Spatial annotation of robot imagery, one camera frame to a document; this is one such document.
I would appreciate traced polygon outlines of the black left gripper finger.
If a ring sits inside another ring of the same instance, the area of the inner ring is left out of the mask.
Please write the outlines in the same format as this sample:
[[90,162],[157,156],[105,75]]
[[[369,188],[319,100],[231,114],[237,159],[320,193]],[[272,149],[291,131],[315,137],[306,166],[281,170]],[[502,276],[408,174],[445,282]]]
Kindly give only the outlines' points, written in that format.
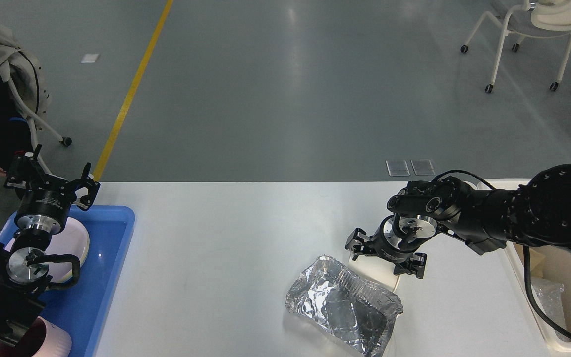
[[20,189],[23,191],[32,189],[46,189],[51,183],[50,175],[45,171],[40,162],[39,153],[42,145],[36,145],[34,151],[16,155],[7,170],[6,180],[3,184],[5,189]]
[[95,181],[90,173],[91,166],[90,162],[86,163],[82,169],[81,176],[65,184],[66,200],[83,212],[87,212],[93,206],[101,187],[99,181]]

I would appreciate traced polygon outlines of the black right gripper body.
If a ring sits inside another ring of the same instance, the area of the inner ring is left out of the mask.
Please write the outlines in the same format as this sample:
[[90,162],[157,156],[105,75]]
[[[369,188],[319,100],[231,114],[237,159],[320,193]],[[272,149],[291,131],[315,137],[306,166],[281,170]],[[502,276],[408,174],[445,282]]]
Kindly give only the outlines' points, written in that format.
[[372,237],[376,255],[391,263],[422,262],[422,253],[415,242],[419,227],[400,223],[400,217],[388,216],[379,224]]

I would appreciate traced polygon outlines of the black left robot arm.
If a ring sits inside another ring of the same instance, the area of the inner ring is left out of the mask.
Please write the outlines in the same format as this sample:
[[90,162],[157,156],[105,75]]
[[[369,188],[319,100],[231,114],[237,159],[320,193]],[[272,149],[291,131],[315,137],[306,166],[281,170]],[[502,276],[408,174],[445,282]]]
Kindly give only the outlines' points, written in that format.
[[79,178],[66,180],[43,168],[35,150],[13,157],[4,187],[23,192],[14,217],[14,243],[0,242],[0,343],[15,347],[22,341],[46,304],[47,290],[66,290],[81,276],[81,260],[73,254],[48,254],[54,235],[66,227],[73,205],[86,212],[97,197],[100,183],[86,163]]

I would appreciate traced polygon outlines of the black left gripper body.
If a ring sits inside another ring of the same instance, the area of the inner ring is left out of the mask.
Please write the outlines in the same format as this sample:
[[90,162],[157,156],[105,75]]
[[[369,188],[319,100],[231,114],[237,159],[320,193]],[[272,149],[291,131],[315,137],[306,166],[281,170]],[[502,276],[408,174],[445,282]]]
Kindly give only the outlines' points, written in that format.
[[59,234],[65,229],[71,206],[76,199],[75,193],[27,190],[14,223],[20,229],[37,228],[52,235]]

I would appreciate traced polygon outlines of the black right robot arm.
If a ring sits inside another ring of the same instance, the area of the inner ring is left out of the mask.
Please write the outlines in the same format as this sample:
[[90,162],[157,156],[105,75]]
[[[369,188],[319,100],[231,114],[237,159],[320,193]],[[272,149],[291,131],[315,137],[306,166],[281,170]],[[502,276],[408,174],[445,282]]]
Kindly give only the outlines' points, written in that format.
[[430,181],[410,181],[390,197],[390,216],[373,235],[356,228],[345,248],[352,259],[378,257],[395,265],[394,274],[423,278],[427,256],[418,249],[445,234],[478,255],[504,249],[506,242],[523,247],[524,287],[532,310],[549,327],[571,339],[533,297],[530,247],[554,246],[571,254],[571,164],[539,172],[517,189],[496,189],[481,179],[478,190],[450,170]]

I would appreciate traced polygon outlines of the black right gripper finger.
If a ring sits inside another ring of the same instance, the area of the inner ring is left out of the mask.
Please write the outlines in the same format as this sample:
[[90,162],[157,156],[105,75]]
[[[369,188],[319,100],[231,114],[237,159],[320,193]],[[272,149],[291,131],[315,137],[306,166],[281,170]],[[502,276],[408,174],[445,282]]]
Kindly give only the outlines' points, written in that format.
[[418,279],[424,278],[428,255],[422,252],[413,253],[408,260],[395,264],[394,275],[414,275]]
[[374,242],[379,238],[379,229],[368,235],[362,228],[355,228],[347,237],[345,249],[350,251],[350,258],[356,261],[359,257],[379,257]]

